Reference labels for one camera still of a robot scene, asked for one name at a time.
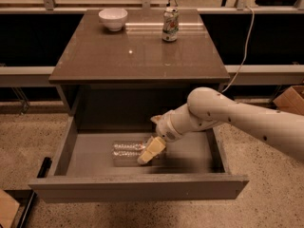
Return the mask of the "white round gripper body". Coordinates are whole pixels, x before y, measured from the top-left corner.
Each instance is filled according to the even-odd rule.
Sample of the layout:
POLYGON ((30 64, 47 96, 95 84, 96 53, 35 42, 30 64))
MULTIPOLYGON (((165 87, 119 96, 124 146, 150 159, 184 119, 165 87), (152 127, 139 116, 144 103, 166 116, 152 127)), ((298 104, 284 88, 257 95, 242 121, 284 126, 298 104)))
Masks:
POLYGON ((173 113, 174 111, 170 110, 167 113, 161 115, 161 119, 156 124, 157 135, 168 143, 178 141, 182 138, 182 134, 180 134, 172 124, 171 116, 173 113))

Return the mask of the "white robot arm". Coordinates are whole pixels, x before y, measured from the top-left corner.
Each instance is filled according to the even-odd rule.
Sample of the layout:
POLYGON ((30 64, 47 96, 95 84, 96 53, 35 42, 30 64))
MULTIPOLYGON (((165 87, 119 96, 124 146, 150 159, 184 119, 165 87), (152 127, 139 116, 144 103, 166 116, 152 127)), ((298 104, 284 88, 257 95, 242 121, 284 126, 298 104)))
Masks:
POLYGON ((168 143, 180 140, 188 132, 201 131, 227 123, 278 151, 304 161, 304 117, 235 102, 209 87, 198 87, 188 95, 187 103, 151 119, 156 135, 150 138, 138 157, 146 164, 160 154, 168 143))

